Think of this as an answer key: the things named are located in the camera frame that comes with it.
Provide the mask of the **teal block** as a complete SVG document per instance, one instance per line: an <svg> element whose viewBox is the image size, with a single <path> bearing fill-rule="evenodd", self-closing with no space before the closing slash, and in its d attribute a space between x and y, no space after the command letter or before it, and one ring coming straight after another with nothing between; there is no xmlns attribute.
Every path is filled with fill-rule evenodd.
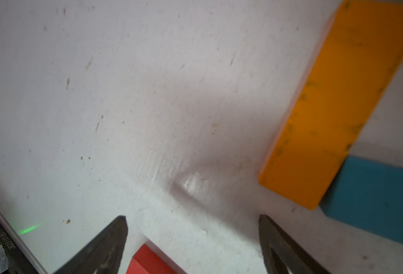
<svg viewBox="0 0 403 274"><path fill-rule="evenodd" d="M403 167L349 156L320 208L332 219L403 244Z"/></svg>

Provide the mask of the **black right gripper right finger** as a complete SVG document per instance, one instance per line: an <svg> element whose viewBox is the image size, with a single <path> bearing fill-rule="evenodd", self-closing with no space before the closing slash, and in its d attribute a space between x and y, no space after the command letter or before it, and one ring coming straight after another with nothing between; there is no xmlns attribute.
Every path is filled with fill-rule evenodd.
<svg viewBox="0 0 403 274"><path fill-rule="evenodd" d="M259 242L269 274L329 274L268 215L259 216Z"/></svg>

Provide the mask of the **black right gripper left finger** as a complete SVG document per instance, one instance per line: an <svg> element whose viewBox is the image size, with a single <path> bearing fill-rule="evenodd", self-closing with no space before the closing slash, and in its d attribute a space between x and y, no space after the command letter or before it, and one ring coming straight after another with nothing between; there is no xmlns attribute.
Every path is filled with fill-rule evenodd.
<svg viewBox="0 0 403 274"><path fill-rule="evenodd" d="M117 274L128 235L124 216L116 217L71 260L58 274Z"/></svg>

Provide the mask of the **orange block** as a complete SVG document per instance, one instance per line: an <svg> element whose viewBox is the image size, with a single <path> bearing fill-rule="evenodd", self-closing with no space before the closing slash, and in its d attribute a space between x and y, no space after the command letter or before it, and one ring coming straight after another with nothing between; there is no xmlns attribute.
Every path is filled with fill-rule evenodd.
<svg viewBox="0 0 403 274"><path fill-rule="evenodd" d="M263 161L260 185L315 209L402 61L403 3L340 3Z"/></svg>

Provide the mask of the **red block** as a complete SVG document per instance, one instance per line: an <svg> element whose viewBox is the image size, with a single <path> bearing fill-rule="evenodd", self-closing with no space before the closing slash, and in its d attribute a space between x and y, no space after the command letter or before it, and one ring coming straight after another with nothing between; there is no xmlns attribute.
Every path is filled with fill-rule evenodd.
<svg viewBox="0 0 403 274"><path fill-rule="evenodd" d="M144 244L132 257L126 274L176 274L176 272Z"/></svg>

